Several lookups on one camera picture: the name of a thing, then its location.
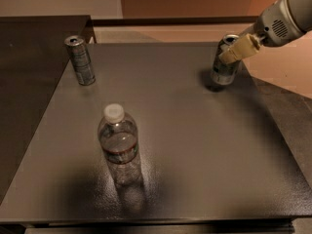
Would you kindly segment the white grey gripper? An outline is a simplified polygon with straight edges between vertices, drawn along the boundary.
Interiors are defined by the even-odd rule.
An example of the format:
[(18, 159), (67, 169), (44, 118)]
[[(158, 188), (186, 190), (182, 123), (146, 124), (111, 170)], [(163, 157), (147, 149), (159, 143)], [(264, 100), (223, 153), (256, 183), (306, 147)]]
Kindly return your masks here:
[(281, 47), (304, 35), (293, 19), (289, 0), (278, 0), (266, 8), (256, 20), (254, 34), (239, 37), (218, 57), (224, 64), (249, 58), (265, 47)]

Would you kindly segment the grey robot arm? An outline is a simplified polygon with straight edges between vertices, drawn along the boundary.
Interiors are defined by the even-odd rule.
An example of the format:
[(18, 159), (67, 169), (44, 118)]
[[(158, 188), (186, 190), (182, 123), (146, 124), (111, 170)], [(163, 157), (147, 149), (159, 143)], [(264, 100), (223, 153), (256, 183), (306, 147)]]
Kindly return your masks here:
[(218, 55), (224, 64), (251, 57), (261, 46), (281, 47), (312, 30), (312, 0), (278, 0)]

